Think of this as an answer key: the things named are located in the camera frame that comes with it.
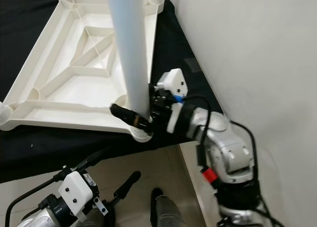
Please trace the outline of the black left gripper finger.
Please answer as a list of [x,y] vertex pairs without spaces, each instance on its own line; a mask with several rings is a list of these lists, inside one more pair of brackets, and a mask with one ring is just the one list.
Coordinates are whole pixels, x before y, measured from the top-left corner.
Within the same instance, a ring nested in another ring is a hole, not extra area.
[[88,167],[92,167],[96,165],[98,162],[102,161],[104,159],[104,155],[105,155],[104,149],[88,155],[86,159],[79,162],[79,164],[75,166],[74,171],[77,171],[77,172],[85,171]]
[[129,190],[141,177],[140,171],[134,171],[129,178],[114,192],[114,199],[111,201],[112,204],[117,204],[119,201],[127,197]]

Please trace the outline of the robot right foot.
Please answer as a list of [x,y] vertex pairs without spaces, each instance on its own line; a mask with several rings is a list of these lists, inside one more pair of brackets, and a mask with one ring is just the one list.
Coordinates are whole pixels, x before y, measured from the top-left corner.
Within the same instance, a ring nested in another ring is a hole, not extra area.
[[187,227],[177,205],[156,187],[150,198],[150,224],[152,227]]

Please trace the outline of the grey tape strip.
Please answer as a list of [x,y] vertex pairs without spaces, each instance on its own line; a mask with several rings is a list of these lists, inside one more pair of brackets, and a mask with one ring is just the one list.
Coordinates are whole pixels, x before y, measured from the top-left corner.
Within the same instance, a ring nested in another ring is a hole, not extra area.
[[187,66],[190,68],[192,73],[199,73],[202,71],[199,62],[195,58],[188,58],[184,59],[184,62],[187,64]]

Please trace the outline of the black table cloth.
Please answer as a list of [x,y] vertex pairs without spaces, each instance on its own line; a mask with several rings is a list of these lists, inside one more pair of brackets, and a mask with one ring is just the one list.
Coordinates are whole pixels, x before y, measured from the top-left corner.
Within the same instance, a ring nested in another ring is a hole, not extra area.
[[[190,92],[201,94],[212,110],[221,112],[208,80],[201,71],[192,73],[184,59],[195,55],[177,19],[176,0],[165,0],[158,15],[152,62],[152,82],[162,73],[179,67]],[[0,0],[0,97],[4,99],[22,66],[57,6],[57,0]],[[156,150],[187,142],[171,134],[161,134],[146,143],[126,134],[46,126],[17,126],[0,132],[0,181],[54,172],[72,165],[95,151],[106,150],[104,158],[113,158]]]

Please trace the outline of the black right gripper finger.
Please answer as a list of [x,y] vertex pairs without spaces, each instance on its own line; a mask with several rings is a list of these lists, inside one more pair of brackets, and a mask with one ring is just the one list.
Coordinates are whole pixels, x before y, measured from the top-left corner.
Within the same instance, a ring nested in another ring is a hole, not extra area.
[[136,129],[141,129],[144,132],[152,132],[152,124],[146,118],[143,118],[133,110],[121,107],[113,103],[110,107],[110,113],[116,118],[122,120],[127,125]]

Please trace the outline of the white plastic children table top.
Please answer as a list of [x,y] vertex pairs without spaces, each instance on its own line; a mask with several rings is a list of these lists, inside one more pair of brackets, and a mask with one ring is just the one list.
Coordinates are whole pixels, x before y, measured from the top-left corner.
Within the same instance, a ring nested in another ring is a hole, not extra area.
[[[142,0],[142,6],[149,82],[164,3]],[[139,142],[152,138],[109,110],[113,103],[129,109],[129,103],[108,0],[57,0],[2,103],[13,109],[12,130],[48,126],[129,134]]]

